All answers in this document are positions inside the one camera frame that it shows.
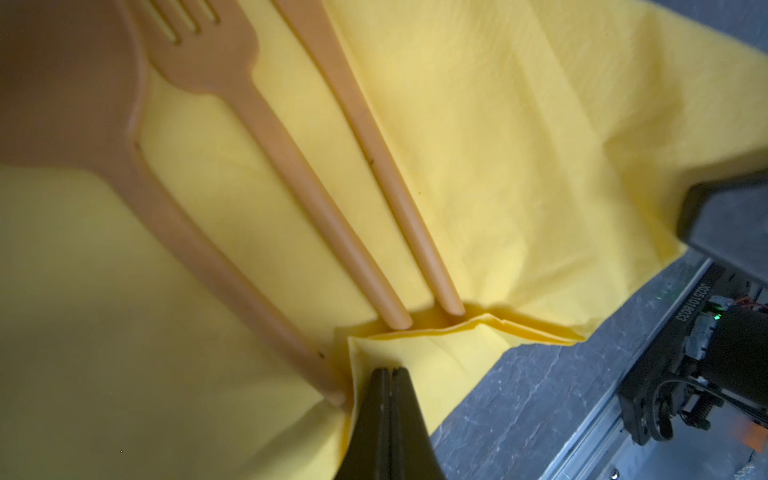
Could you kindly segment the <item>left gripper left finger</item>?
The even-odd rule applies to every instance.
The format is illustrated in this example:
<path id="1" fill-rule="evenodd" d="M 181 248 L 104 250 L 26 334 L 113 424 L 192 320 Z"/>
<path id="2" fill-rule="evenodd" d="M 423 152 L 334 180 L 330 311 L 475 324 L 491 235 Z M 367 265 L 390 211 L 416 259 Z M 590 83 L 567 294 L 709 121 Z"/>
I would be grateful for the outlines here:
<path id="1" fill-rule="evenodd" d="M 336 480 L 390 478 L 390 392 L 390 371 L 374 370 Z"/>

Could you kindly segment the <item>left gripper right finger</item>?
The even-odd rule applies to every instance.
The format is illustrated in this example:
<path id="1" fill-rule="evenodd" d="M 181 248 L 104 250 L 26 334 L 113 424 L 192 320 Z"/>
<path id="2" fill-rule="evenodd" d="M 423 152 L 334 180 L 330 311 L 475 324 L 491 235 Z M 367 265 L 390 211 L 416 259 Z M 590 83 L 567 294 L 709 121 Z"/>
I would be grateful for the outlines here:
<path id="1" fill-rule="evenodd" d="M 391 478 L 445 480 L 406 368 L 392 371 Z"/>

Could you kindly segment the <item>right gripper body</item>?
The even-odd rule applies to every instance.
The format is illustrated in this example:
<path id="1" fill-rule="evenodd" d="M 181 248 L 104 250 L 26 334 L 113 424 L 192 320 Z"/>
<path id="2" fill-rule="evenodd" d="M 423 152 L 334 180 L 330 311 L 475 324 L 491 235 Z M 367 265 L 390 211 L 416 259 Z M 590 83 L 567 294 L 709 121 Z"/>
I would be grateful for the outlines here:
<path id="1" fill-rule="evenodd" d="M 758 282 L 767 280 L 767 172 L 698 183 L 676 226 L 687 246 Z"/>

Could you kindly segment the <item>orange plastic knife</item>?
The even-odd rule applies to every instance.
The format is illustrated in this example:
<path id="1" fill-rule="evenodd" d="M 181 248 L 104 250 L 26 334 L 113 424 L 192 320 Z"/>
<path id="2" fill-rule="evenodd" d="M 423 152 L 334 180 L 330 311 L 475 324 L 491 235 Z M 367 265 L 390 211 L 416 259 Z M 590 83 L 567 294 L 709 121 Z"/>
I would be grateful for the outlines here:
<path id="1" fill-rule="evenodd" d="M 274 5 L 339 103 L 438 304 L 450 315 L 464 315 L 458 290 L 374 119 L 323 3 L 276 0 Z"/>

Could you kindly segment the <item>orange plastic spoon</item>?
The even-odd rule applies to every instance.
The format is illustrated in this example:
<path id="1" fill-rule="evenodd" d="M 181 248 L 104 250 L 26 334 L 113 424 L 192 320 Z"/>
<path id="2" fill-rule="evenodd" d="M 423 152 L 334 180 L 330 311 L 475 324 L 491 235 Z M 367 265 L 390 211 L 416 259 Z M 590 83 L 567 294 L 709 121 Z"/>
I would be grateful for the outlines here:
<path id="1" fill-rule="evenodd" d="M 273 352 L 330 403 L 349 380 L 186 214 L 139 147 L 149 66 L 122 1 L 1 5 L 1 161 L 89 171 Z"/>

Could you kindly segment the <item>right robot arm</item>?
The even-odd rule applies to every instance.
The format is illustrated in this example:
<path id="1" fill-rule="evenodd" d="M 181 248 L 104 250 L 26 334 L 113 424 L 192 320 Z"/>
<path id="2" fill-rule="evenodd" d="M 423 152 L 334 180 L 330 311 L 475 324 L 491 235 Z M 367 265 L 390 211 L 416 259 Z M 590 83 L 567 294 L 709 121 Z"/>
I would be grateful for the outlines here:
<path id="1" fill-rule="evenodd" d="M 693 186 L 682 204 L 677 236 L 719 265 L 765 286 L 767 172 Z M 714 329 L 692 373 L 660 380 L 649 399 L 655 401 L 663 389 L 684 384 L 699 396 L 686 414 L 690 425 L 706 429 L 711 407 L 727 403 L 766 428 L 767 315 L 734 306 L 712 319 Z"/>

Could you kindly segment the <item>aluminium front rail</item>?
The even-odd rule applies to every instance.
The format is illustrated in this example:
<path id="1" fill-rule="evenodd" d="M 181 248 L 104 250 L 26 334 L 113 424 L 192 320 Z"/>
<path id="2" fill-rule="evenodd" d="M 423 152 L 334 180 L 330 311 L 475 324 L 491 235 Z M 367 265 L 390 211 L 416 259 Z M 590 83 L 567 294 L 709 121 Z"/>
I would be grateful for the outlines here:
<path id="1" fill-rule="evenodd" d="M 545 479 L 637 479 L 649 457 L 672 450 L 679 466 L 713 457 L 723 416 L 737 445 L 767 446 L 767 282 L 706 261 L 613 382 Z"/>

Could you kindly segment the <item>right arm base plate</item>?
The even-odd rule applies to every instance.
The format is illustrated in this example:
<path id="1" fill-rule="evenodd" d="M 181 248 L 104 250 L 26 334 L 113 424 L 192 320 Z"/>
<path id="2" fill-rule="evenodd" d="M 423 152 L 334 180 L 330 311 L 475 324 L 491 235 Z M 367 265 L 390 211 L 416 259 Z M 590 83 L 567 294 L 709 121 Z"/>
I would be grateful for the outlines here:
<path id="1" fill-rule="evenodd" d="M 662 326 L 648 347 L 628 371 L 617 389 L 624 429 L 640 446 L 650 440 L 667 441 L 660 432 L 654 391 L 663 378 L 677 376 L 683 358 L 685 339 L 693 328 L 714 288 L 726 273 L 722 266 L 709 262 L 686 287 L 664 317 Z"/>

